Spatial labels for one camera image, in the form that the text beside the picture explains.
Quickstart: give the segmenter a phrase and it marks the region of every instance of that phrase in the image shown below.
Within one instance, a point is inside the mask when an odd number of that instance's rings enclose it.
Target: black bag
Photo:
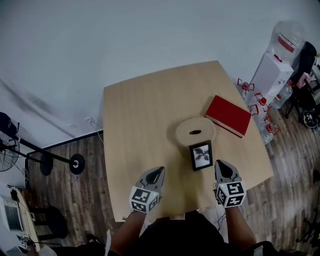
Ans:
[[[9,137],[15,136],[18,132],[17,127],[11,122],[10,117],[2,112],[0,112],[0,131],[8,135]]]

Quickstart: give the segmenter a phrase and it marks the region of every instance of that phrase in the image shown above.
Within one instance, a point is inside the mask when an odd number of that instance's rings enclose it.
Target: black shirt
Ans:
[[[129,255],[254,255],[262,249],[263,255],[276,255],[278,252],[270,242],[257,243],[240,252],[225,243],[216,227],[197,211],[185,214],[185,220],[157,219],[143,232]]]

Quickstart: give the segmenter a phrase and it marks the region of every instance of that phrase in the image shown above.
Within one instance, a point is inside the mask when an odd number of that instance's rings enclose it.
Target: water bottle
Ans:
[[[271,107],[274,109],[280,109],[281,106],[288,100],[292,95],[292,83],[290,80],[286,82],[284,87],[279,91],[279,93],[275,96],[273,101],[271,102]]]
[[[242,82],[242,80],[238,78],[238,82],[236,85],[236,88],[240,93],[242,99],[244,100],[245,104],[248,105],[250,99],[254,96],[255,84]]]
[[[257,125],[265,119],[265,116],[269,111],[267,100],[261,93],[256,93],[249,101],[247,107]]]
[[[292,64],[305,42],[304,27],[293,20],[278,22],[274,27],[267,52],[279,61]]]
[[[280,131],[279,128],[270,121],[270,116],[261,120],[257,127],[264,145],[271,142],[274,139],[274,136]]]

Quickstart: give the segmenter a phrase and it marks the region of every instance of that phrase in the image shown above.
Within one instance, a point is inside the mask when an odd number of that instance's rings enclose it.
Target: book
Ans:
[[[251,114],[216,95],[206,111],[205,117],[242,138],[246,134]]]

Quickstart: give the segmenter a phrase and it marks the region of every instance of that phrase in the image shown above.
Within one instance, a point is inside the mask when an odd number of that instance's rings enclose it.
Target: black chair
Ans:
[[[316,48],[311,43],[306,41],[300,53],[298,70],[294,72],[290,77],[292,84],[296,85],[304,73],[310,74],[312,66],[316,59],[316,55]],[[285,118],[288,118],[291,110],[293,109],[293,107],[295,107],[298,112],[299,122],[301,123],[302,117],[299,108],[303,108],[305,111],[311,111],[315,108],[316,102],[312,97],[312,94],[315,93],[315,90],[320,88],[318,81],[316,82],[317,86],[315,88],[312,88],[308,82],[306,82],[306,85],[301,89],[296,86],[292,87],[293,93],[289,99],[291,102],[291,106],[289,108],[289,111],[285,114]]]
[[[307,242],[309,240],[309,238],[312,237],[310,244],[312,247],[318,247],[320,246],[320,240],[318,239],[319,234],[320,234],[320,223],[317,222],[317,216],[318,216],[318,209],[314,209],[315,211],[315,216],[313,219],[313,222],[310,223],[307,218],[303,219],[303,222],[307,223],[307,225],[309,226],[308,231],[302,236],[301,239],[296,239],[295,241],[297,243],[300,243],[301,241],[303,243]]]
[[[305,86],[301,89],[299,89],[297,86],[292,87],[292,96],[289,98],[291,106],[288,112],[285,114],[285,118],[288,119],[291,110],[293,109],[293,107],[295,107],[298,113],[299,123],[302,122],[302,113],[300,113],[300,108],[302,108],[304,111],[313,110],[316,107],[316,102],[313,95],[315,94],[316,90],[320,89],[320,84],[317,80],[317,85],[314,88],[311,87],[306,79],[304,80],[304,82]]]
[[[45,214],[45,220],[33,221],[35,226],[48,226],[51,231],[51,234],[38,235],[40,241],[67,237],[67,221],[59,209],[53,206],[47,208],[29,207],[29,211],[33,214]]]

